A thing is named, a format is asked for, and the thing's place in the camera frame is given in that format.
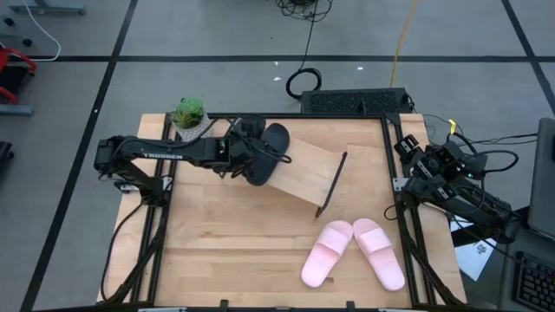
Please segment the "black floor stripe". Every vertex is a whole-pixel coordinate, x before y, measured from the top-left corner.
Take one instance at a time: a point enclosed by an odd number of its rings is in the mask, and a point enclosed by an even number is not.
[[[538,83],[541,86],[542,91],[544,92],[545,99],[549,103],[549,106],[552,108],[552,111],[555,113],[555,95],[553,94],[552,86],[545,77],[544,70],[539,65],[539,62],[542,58],[537,58],[532,50],[532,46],[530,42],[528,42],[528,38],[526,38],[526,34],[520,25],[519,19],[517,18],[516,13],[514,13],[513,7],[509,0],[501,0],[503,3],[503,7],[505,7],[505,11],[509,16],[509,20],[514,27],[514,31],[517,33],[517,37],[519,38],[520,44],[522,45],[522,49],[526,52],[526,56],[531,58],[530,64],[532,65],[532,69],[536,78],[538,79]]]
[[[52,56],[31,56],[48,59]],[[392,62],[393,55],[308,55],[309,62]],[[60,56],[57,62],[109,62],[111,56],[69,55]],[[302,55],[121,55],[118,62],[301,62]],[[464,56],[464,55],[400,55],[398,62],[555,62],[555,56]]]
[[[46,236],[44,246],[42,247],[41,255],[38,258],[38,262],[31,277],[29,287],[23,298],[22,306],[20,311],[31,311],[35,305],[36,297],[41,288],[41,283],[46,273],[46,269],[49,266],[50,258],[52,257],[52,252],[56,246],[56,240],[60,234],[60,229],[62,228],[63,219],[65,218],[66,212],[68,211],[69,201],[71,200],[71,195],[75,189],[75,183],[79,177],[79,172],[81,171],[83,161],[85,159],[85,154],[87,153],[88,144],[90,143],[93,131],[95,130],[95,124],[100,114],[102,103],[106,97],[106,92],[108,91],[108,86],[114,74],[115,65],[117,63],[117,57],[121,52],[123,47],[123,42],[125,41],[125,36],[127,30],[129,29],[129,24],[133,19],[133,14],[137,6],[137,0],[131,0],[129,7],[127,8],[127,14],[121,25],[120,33],[115,42],[114,50],[110,56],[109,64],[107,66],[104,77],[102,78],[101,85],[96,95],[95,103],[91,108],[90,115],[88,117],[87,125],[83,132],[81,142],[79,143],[79,148],[77,149],[77,154],[69,171],[68,180],[63,188],[62,197],[58,207],[56,208],[52,224],[50,225],[49,233]]]

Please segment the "slipper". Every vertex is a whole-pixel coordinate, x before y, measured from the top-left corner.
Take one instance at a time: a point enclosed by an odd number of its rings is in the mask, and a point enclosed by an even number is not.
[[[388,235],[376,222],[362,218],[353,223],[355,238],[383,287],[390,291],[405,285],[405,276],[395,258]]]
[[[320,232],[309,254],[301,279],[313,288],[322,285],[353,237],[353,226],[346,221],[328,223]]]

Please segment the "small succulent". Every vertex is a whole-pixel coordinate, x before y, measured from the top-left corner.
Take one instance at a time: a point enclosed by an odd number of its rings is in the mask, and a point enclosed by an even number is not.
[[[194,98],[183,98],[172,114],[173,123],[182,129],[196,127],[202,121],[204,109],[202,101]]]

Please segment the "wooden tabletop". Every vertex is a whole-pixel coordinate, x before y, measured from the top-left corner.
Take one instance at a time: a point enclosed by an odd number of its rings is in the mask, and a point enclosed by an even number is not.
[[[138,136],[159,139],[163,120],[164,114],[144,114]],[[272,122],[286,126],[292,137],[308,144],[349,153],[330,205],[315,219],[312,203],[267,185],[249,185],[242,178],[222,180],[210,170],[179,162],[155,304],[213,307],[227,299],[232,307],[344,308],[347,301],[354,301],[358,308],[410,307],[408,287],[385,290],[355,240],[320,288],[311,289],[300,279],[320,230],[338,219],[376,221],[387,232],[404,270],[397,223],[383,216],[384,209],[393,204],[393,196],[380,121],[290,119],[268,120],[267,124]],[[225,121],[218,122],[214,135],[223,134],[227,126]],[[394,138],[393,127],[389,130]],[[428,143],[419,114],[402,115],[402,131],[413,134],[421,145]],[[154,160],[134,163],[153,174]],[[138,193],[123,195],[117,223],[139,201]],[[137,261],[146,210],[133,216],[115,240],[106,281],[108,294]],[[426,206],[420,211],[430,264],[465,301],[446,219]],[[421,285],[421,272],[414,263]],[[149,266],[142,299],[146,298],[150,273]],[[419,293],[425,302],[423,287]]]

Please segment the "gray floor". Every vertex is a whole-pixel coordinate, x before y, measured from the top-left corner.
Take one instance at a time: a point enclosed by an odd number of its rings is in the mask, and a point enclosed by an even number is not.
[[[111,55],[128,0],[87,1],[86,16],[37,16],[62,44],[62,55]],[[512,0],[536,55],[555,55],[550,0]],[[408,0],[339,2],[316,24],[313,55],[393,55]],[[31,37],[35,44],[3,43],[30,55],[52,55],[49,42],[25,15],[0,32]],[[310,25],[283,17],[273,1],[139,0],[121,55],[301,55]],[[404,55],[525,55],[501,1],[421,0]],[[133,134],[144,113],[166,112],[183,96],[204,99],[211,112],[298,112],[284,84],[298,62],[118,62],[75,186],[69,210],[44,277],[35,309],[95,302],[120,194],[97,181],[95,144]],[[323,74],[323,89],[384,88],[389,62],[307,62]],[[0,188],[0,306],[19,309],[51,218],[72,166],[105,62],[41,63],[21,101],[36,108],[26,117],[0,117],[0,140],[16,157]],[[555,64],[542,63],[555,83]],[[293,90],[312,88],[300,77]],[[552,117],[532,67],[526,62],[402,62],[396,86],[405,87],[422,114],[455,119],[475,140],[537,130]],[[447,125],[427,118],[432,140]],[[514,208],[530,196],[534,145],[509,146],[520,155],[509,172],[490,175],[487,189]],[[503,166],[507,159],[492,159]],[[477,282],[466,280],[473,301],[495,303],[502,257],[494,255]]]

